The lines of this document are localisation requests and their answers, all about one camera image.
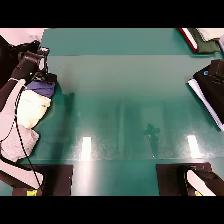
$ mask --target green table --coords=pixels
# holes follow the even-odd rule
[[[42,46],[59,84],[30,159],[73,164],[72,195],[159,195],[157,163],[208,161],[224,178],[224,134],[186,85],[221,54],[165,28],[49,29]]]

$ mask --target cable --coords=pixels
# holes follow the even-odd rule
[[[21,89],[19,95],[17,96],[16,104],[15,104],[15,123],[16,123],[16,129],[17,129],[17,133],[18,133],[18,136],[19,136],[19,140],[20,140],[20,144],[21,144],[21,147],[22,147],[22,149],[23,149],[23,152],[24,152],[24,154],[25,154],[27,160],[29,161],[29,164],[30,164],[30,166],[31,166],[31,169],[32,169],[32,171],[33,171],[33,173],[34,173],[34,175],[35,175],[35,177],[36,177],[36,179],[37,179],[38,185],[39,185],[39,187],[40,187],[40,189],[41,189],[41,191],[42,191],[42,193],[43,193],[43,188],[42,188],[42,186],[41,186],[41,184],[40,184],[40,182],[39,182],[39,179],[37,178],[37,174],[36,174],[36,172],[35,172],[35,170],[34,170],[34,168],[33,168],[33,165],[32,165],[32,163],[31,163],[31,161],[30,161],[30,159],[29,159],[29,156],[27,155],[27,153],[26,153],[26,151],[25,151],[25,148],[24,148],[24,145],[23,145],[23,141],[22,141],[22,138],[21,138],[21,135],[20,135],[20,132],[19,132],[18,123],[17,123],[17,108],[18,108],[18,104],[19,104],[19,100],[20,100],[20,96],[21,96],[21,94],[22,94],[22,91],[23,91],[23,88]]]

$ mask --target yellow sticker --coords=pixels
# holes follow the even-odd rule
[[[27,191],[27,196],[37,196],[37,190]]]
[[[195,195],[196,195],[196,196],[202,196],[202,194],[199,193],[198,191],[195,191]]]

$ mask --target clothing pile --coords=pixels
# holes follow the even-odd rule
[[[212,60],[210,65],[196,72],[188,84],[224,131],[224,60]]]
[[[0,89],[8,82],[14,68],[19,63],[19,52],[30,51],[37,53],[39,42],[12,46],[0,36]],[[57,76],[49,74],[47,78],[38,77],[27,85],[22,92],[17,107],[17,124],[22,138],[24,149],[29,156],[39,138],[39,134],[32,130],[50,107],[51,97],[54,94]],[[1,142],[1,155],[8,160],[17,162],[25,158],[21,147],[16,124],[14,122],[9,136]]]
[[[224,28],[177,28],[194,53],[209,54],[224,50]]]

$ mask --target green cloth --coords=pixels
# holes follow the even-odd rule
[[[219,45],[215,40],[210,40],[210,41],[203,41],[201,35],[197,31],[196,28],[187,28],[191,35],[193,36],[194,40],[196,41],[198,48],[197,52],[199,54],[206,54],[206,53],[213,53],[220,51]]]

